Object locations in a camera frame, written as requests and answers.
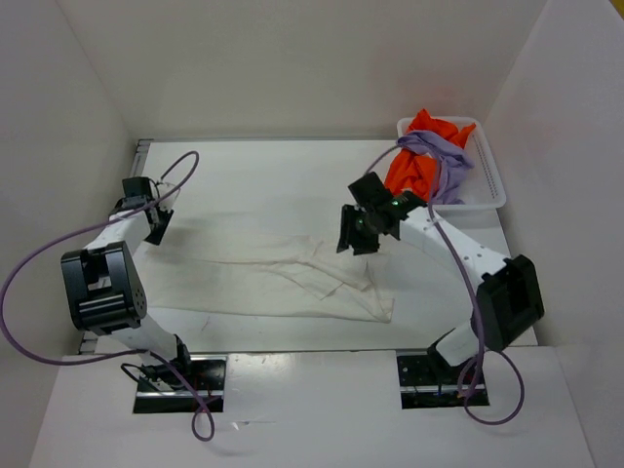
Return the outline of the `white t shirt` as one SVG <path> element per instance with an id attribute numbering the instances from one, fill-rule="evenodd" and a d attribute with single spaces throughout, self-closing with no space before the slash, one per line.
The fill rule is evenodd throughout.
<path id="1" fill-rule="evenodd" d="M 135 263 L 152 307 L 384 324 L 394 310 L 385 255 L 337 253 L 310 236 L 179 227 Z"/>

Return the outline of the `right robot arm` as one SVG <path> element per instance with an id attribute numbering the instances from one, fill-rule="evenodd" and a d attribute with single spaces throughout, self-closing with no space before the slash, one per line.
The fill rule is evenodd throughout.
<path id="1" fill-rule="evenodd" d="M 502 352 L 544 316 L 533 262 L 508 257 L 464 234 L 424 200 L 407 191 L 393 195 L 376 173 L 348 187 L 355 202 L 341 209 L 337 249 L 374 254 L 390 235 L 459 274 L 468 289 L 468 322 L 443 334 L 427 350 L 427 370 L 439 383 L 451 382 L 461 367 L 483 351 Z"/>

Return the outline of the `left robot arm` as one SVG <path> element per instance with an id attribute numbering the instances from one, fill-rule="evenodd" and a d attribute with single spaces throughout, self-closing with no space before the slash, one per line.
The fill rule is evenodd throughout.
<path id="1" fill-rule="evenodd" d="M 145 378 L 183 389 L 194 377 L 189 352 L 176 334 L 148 314 L 147 295 L 133 259 L 141 244 L 161 244 L 179 191 L 171 183 L 146 176 L 125 178 L 122 185 L 124 196 L 97 237 L 61 257 L 70 317 L 79 331 L 147 351 L 141 366 Z"/>

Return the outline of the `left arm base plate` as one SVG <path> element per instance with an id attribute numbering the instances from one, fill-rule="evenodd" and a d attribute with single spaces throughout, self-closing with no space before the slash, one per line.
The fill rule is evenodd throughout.
<path id="1" fill-rule="evenodd" d="M 191 356 L 190 364 L 184 378 L 211 412 L 222 412 L 227 357 L 196 354 Z M 193 395 L 164 365 L 123 363 L 120 368 L 136 384 L 134 413 L 192 413 L 199 408 Z"/>

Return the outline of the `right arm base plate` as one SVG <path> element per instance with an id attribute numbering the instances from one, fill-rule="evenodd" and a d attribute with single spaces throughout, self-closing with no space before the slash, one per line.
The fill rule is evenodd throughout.
<path id="1" fill-rule="evenodd" d="M 457 386 L 462 367 L 436 370 L 424 351 L 398 352 L 396 364 L 403 410 L 464 406 Z"/>

